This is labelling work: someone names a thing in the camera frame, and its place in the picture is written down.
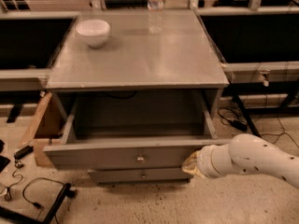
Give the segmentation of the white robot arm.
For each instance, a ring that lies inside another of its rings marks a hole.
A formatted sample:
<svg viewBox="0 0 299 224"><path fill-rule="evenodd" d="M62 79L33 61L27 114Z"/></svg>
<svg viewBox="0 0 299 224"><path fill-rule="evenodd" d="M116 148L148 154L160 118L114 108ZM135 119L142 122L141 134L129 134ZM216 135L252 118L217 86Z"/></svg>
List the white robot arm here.
<svg viewBox="0 0 299 224"><path fill-rule="evenodd" d="M206 178L270 175L299 188L299 158L252 134L239 134L223 145L204 146L182 164L184 173Z"/></svg>

